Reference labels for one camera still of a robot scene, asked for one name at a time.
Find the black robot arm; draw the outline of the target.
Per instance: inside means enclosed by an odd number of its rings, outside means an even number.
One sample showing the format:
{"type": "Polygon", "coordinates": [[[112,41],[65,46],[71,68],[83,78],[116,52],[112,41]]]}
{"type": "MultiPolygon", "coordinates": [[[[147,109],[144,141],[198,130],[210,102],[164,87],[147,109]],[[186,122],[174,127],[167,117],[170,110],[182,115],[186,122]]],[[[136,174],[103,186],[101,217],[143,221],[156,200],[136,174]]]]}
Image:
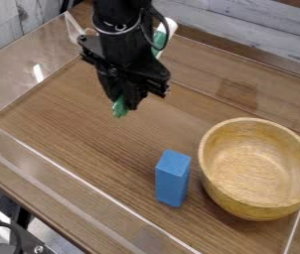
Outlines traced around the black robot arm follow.
{"type": "Polygon", "coordinates": [[[170,71],[154,56],[170,40],[170,23],[152,0],[92,0],[96,35],[76,38],[109,101],[135,110],[148,93],[166,96],[170,71]]]}

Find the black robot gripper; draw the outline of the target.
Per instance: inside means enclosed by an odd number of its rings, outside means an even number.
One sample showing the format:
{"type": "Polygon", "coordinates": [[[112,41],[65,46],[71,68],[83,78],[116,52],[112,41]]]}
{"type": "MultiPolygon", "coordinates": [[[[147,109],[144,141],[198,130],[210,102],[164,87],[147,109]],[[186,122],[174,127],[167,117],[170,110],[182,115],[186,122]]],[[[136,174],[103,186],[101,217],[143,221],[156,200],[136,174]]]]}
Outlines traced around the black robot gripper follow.
{"type": "Polygon", "coordinates": [[[166,96],[171,74],[152,56],[151,47],[140,35],[79,36],[76,42],[81,58],[95,66],[99,83],[111,101],[123,90],[124,104],[135,110],[147,93],[166,96]]]}

